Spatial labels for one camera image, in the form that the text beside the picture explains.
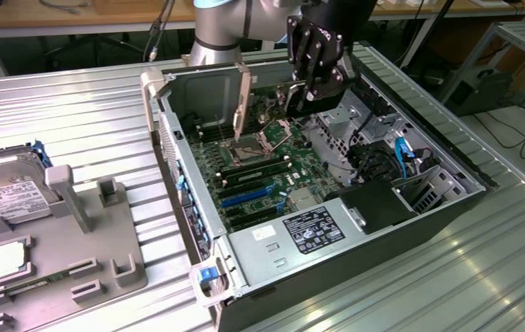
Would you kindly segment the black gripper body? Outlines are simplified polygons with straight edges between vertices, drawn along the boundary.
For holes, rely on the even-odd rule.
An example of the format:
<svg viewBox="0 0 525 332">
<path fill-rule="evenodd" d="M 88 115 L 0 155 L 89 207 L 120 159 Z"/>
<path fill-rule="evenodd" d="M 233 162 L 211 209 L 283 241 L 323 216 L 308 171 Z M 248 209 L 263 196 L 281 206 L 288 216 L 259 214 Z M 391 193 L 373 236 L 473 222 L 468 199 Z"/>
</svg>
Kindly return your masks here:
<svg viewBox="0 0 525 332">
<path fill-rule="evenodd" d="M 376 0 L 311 1 L 303 5 L 303 19 L 343 37 L 344 46 L 352 50 L 361 39 L 361 27 L 368 22 Z"/>
</svg>

